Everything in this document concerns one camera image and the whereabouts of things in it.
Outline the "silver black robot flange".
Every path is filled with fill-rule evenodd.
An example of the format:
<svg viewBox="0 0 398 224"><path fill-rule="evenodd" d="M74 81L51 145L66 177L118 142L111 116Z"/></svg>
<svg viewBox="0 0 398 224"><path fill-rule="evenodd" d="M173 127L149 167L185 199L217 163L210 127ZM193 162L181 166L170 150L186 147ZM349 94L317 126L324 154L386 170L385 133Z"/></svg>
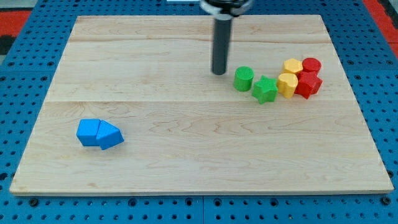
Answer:
<svg viewBox="0 0 398 224"><path fill-rule="evenodd" d="M248 11L254 0L200 0L200 7L215 19L230 20Z"/></svg>

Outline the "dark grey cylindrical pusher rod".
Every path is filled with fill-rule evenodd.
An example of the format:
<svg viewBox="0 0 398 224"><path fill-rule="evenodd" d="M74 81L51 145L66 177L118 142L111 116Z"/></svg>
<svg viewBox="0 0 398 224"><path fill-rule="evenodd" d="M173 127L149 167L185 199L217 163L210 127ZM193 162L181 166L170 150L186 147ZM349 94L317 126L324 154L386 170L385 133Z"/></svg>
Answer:
<svg viewBox="0 0 398 224"><path fill-rule="evenodd" d="M215 75L226 73L232 20L214 20L211 71Z"/></svg>

